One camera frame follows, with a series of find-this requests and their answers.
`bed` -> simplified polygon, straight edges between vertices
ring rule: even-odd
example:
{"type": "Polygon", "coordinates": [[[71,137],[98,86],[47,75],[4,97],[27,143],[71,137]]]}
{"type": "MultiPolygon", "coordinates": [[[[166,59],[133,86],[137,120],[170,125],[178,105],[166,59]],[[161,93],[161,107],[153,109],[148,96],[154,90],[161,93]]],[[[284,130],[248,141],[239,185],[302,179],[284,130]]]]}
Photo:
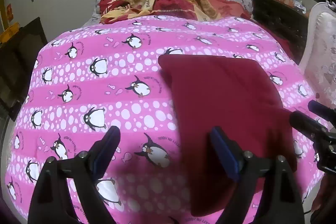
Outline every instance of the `bed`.
{"type": "MultiPolygon", "coordinates": [[[[114,125],[126,138],[98,187],[116,222],[215,223],[220,211],[199,218],[189,212],[173,104],[159,74],[158,57],[194,54],[256,60],[277,87],[285,108],[318,119],[307,110],[315,92],[280,44],[252,21],[143,16],[102,25],[99,1],[84,26],[61,34],[37,57],[9,143],[4,195],[27,219],[45,159],[67,159],[88,150],[114,125]],[[141,156],[150,141],[166,153],[151,165],[141,156]]],[[[234,1],[252,12],[251,0],[234,1]]],[[[304,200],[322,172],[316,168],[312,142],[293,130],[293,143],[304,200]]],[[[68,186],[79,220],[87,223],[73,180],[68,186]]],[[[253,220],[260,197],[261,192],[255,194],[245,223],[253,220]]]]}

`pink bedsheet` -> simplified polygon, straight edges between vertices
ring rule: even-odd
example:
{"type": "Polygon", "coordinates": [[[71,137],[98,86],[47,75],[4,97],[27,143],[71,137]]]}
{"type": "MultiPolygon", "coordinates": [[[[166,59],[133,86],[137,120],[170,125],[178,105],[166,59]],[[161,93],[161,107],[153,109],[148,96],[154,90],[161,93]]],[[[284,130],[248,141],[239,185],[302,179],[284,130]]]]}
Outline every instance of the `pink bedsheet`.
{"type": "MultiPolygon", "coordinates": [[[[8,194],[25,218],[46,158],[67,159],[88,150],[115,125],[121,142],[98,188],[116,222],[216,222],[221,212],[201,218],[189,212],[172,100],[159,74],[161,54],[257,60],[285,108],[317,119],[307,110],[314,92],[298,67],[267,32],[250,21],[144,16],[65,32],[40,51],[13,132],[5,179],[8,194]],[[154,149],[154,156],[145,155],[144,146],[150,141],[163,148],[154,149]]],[[[293,141],[296,176],[305,198],[322,172],[316,168],[312,142],[295,130],[293,141]]],[[[77,216],[87,223],[73,180],[68,185],[77,216]]],[[[245,223],[253,220],[260,197],[261,193],[255,195],[245,223]]]]}

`yellow object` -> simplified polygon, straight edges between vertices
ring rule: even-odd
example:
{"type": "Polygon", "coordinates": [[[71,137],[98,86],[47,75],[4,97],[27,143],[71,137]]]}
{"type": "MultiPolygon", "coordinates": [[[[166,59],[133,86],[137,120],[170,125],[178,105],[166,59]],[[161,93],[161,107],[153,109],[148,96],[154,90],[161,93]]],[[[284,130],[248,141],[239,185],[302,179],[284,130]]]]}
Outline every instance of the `yellow object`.
{"type": "Polygon", "coordinates": [[[12,26],[10,26],[9,28],[7,28],[1,35],[0,35],[0,43],[5,43],[8,40],[10,40],[10,38],[12,36],[14,36],[20,29],[20,25],[18,22],[14,23],[12,26]]]}

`folded red fabric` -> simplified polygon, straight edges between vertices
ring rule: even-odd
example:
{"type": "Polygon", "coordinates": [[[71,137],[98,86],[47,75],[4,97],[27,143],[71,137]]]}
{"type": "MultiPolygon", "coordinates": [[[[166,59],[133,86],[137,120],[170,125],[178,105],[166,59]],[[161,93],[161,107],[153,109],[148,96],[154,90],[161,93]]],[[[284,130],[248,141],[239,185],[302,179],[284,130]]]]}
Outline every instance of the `folded red fabric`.
{"type": "MultiPolygon", "coordinates": [[[[296,170],[290,112],[256,61],[161,55],[159,65],[172,92],[192,215],[223,209],[235,186],[210,145],[213,126],[259,157],[284,155],[296,170]]],[[[262,187],[260,179],[256,192],[262,187]]]]}

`screw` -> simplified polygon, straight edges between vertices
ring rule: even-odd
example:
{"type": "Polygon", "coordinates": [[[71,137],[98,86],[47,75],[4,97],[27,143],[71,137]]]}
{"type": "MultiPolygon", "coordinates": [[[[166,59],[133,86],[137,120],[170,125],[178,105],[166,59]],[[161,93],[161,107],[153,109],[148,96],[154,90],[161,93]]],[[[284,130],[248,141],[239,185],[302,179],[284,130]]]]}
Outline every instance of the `screw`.
{"type": "Polygon", "coordinates": [[[281,162],[285,162],[286,158],[283,155],[279,155],[278,160],[281,162]]]}
{"type": "Polygon", "coordinates": [[[48,163],[52,163],[56,158],[53,156],[50,156],[49,158],[47,158],[47,162],[48,163]]]}
{"type": "Polygon", "coordinates": [[[78,156],[79,156],[81,159],[85,158],[85,157],[87,156],[87,151],[81,151],[81,152],[79,152],[79,153],[78,153],[78,156]]]}
{"type": "Polygon", "coordinates": [[[244,151],[244,157],[246,158],[252,158],[253,157],[253,153],[251,151],[244,151]]]}

